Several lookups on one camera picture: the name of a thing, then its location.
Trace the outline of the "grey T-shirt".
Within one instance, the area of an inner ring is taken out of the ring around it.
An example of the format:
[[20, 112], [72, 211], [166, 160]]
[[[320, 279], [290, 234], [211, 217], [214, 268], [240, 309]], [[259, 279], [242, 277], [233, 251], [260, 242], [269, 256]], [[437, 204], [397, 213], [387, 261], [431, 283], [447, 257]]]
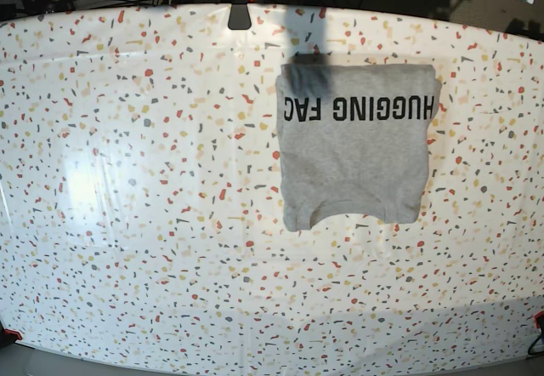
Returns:
[[305, 231], [339, 214], [416, 221], [440, 90], [431, 65], [283, 65], [276, 94], [286, 228]]

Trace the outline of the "red clamp right corner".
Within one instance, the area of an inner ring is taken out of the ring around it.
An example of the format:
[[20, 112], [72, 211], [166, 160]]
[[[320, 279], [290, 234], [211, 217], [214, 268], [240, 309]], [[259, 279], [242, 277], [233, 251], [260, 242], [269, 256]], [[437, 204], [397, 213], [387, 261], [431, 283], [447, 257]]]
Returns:
[[539, 330], [539, 335], [530, 344], [527, 350], [528, 357], [538, 357], [544, 355], [544, 313], [541, 311], [534, 316], [535, 326]]

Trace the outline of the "red clamp corner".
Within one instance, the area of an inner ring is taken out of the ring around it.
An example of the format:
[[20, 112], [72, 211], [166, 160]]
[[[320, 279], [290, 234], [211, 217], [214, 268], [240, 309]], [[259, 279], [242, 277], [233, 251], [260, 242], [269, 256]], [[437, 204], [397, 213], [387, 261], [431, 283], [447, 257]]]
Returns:
[[534, 316], [535, 326], [539, 330], [539, 335], [530, 344], [527, 350], [528, 357], [538, 357], [544, 355], [544, 313], [541, 311]]
[[4, 349], [16, 342], [22, 340], [22, 336], [17, 331], [1, 328], [0, 330], [0, 349]]

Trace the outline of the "red clamp left corner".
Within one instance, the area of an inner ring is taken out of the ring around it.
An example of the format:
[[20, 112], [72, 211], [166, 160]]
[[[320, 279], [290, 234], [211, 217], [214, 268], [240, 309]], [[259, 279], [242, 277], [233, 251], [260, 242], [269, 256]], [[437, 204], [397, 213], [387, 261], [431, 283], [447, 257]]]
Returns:
[[22, 336], [17, 331], [1, 328], [0, 330], [0, 349], [4, 349], [16, 342], [22, 340]]

